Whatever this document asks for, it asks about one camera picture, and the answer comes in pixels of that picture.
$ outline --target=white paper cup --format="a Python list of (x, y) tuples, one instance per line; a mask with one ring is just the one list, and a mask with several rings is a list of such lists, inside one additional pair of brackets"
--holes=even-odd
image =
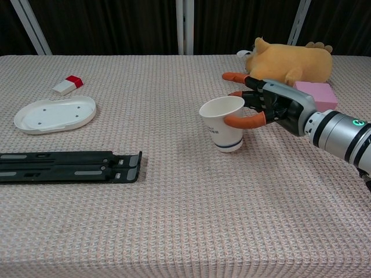
[(228, 115), (242, 117), (244, 104), (242, 97), (225, 96), (210, 100), (200, 108), (199, 114), (219, 151), (232, 152), (242, 146), (243, 130), (226, 125), (224, 118)]

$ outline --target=blue stripe on cup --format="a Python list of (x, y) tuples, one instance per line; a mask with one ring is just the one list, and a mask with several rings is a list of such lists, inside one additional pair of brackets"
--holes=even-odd
[(233, 144), (231, 144), (231, 145), (226, 145), (226, 146), (221, 146), (221, 145), (218, 145), (218, 144), (215, 144), (217, 147), (219, 147), (219, 148), (222, 148), (222, 149), (228, 149), (228, 148), (232, 148), (232, 147), (234, 147), (234, 146), (237, 146), (239, 143), (241, 143), (241, 141), (242, 141), (242, 138), (238, 141), (238, 142), (236, 142), (236, 143), (233, 143)]

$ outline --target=white plastic dish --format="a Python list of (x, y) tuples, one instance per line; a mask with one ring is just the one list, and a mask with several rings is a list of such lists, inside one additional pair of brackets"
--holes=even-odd
[(73, 96), (67, 100), (41, 100), (28, 104), (14, 117), (14, 124), (27, 134), (44, 134), (77, 129), (96, 114), (93, 99)]

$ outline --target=orange fingertip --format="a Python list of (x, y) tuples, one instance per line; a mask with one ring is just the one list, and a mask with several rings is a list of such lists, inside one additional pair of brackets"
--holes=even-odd
[(264, 112), (244, 118), (227, 116), (224, 118), (224, 123), (236, 129), (256, 129), (267, 124)]
[(242, 97), (242, 91), (230, 93), (229, 96)]
[(225, 72), (221, 77), (227, 81), (245, 84), (245, 79), (248, 75), (239, 72)]

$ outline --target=cup rim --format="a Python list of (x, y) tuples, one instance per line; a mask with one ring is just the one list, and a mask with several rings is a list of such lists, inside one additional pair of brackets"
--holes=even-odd
[[(202, 114), (202, 110), (204, 109), (205, 106), (207, 106), (209, 103), (211, 103), (211, 102), (213, 102), (213, 101), (216, 101), (216, 100), (219, 100), (219, 99), (221, 99), (221, 98), (236, 98), (236, 99), (238, 99), (238, 100), (241, 101), (241, 105), (240, 105), (238, 108), (236, 108), (236, 109), (234, 109), (234, 110), (232, 110), (232, 111), (230, 111), (230, 112), (223, 113), (223, 114), (219, 114), (219, 115), (217, 115), (217, 116), (205, 116), (205, 115)], [(199, 113), (199, 115), (200, 115), (201, 117), (206, 118), (206, 119), (219, 118), (219, 117), (227, 116), (227, 115), (229, 115), (229, 114), (231, 114), (231, 113), (234, 113), (234, 112), (240, 110), (244, 105), (245, 105), (245, 100), (244, 100), (242, 97), (238, 97), (238, 96), (222, 96), (222, 97), (213, 98), (212, 100), (209, 100), (208, 102), (204, 103), (204, 104), (200, 107), (198, 113)]]

